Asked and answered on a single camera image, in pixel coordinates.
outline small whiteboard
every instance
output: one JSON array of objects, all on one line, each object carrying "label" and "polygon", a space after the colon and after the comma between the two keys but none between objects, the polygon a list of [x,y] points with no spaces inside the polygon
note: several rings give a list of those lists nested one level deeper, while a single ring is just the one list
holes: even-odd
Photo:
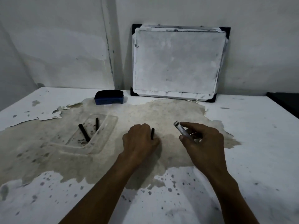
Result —
[{"label": "small whiteboard", "polygon": [[133,92],[207,101],[228,42],[222,28],[142,25],[133,34]]}]

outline transparent plastic box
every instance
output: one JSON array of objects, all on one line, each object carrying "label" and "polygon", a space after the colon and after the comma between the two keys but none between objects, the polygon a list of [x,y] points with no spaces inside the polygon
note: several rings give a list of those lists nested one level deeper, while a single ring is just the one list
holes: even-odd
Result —
[{"label": "transparent plastic box", "polygon": [[[95,119],[99,118],[99,129],[96,131]],[[51,140],[50,143],[60,146],[60,150],[74,154],[96,154],[103,150],[109,139],[118,117],[109,114],[83,113],[65,125]],[[87,142],[79,129],[82,124],[90,137]]]}]

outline whiteboard surface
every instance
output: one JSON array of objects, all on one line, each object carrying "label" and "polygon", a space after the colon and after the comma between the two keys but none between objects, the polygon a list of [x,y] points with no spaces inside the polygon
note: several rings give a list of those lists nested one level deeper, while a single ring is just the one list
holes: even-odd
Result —
[{"label": "whiteboard surface", "polygon": [[213,94],[226,34],[137,30],[134,90]]}]

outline blue eraser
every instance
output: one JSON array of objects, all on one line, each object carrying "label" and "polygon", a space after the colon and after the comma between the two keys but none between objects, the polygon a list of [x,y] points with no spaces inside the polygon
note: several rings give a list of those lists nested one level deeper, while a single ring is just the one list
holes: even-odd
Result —
[{"label": "blue eraser", "polygon": [[95,94],[97,105],[110,105],[123,103],[123,91],[121,90],[101,90]]}]

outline wall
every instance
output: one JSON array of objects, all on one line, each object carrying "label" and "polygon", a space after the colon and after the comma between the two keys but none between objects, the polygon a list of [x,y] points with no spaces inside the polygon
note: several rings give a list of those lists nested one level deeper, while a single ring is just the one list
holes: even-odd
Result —
[{"label": "wall", "polygon": [[0,111],[37,89],[0,22]]},{"label": "wall", "polygon": [[112,0],[117,77],[130,88],[133,23],[230,26],[219,93],[299,92],[298,6],[299,0]]},{"label": "wall", "polygon": [[0,12],[37,84],[114,88],[101,0],[0,0]]}]

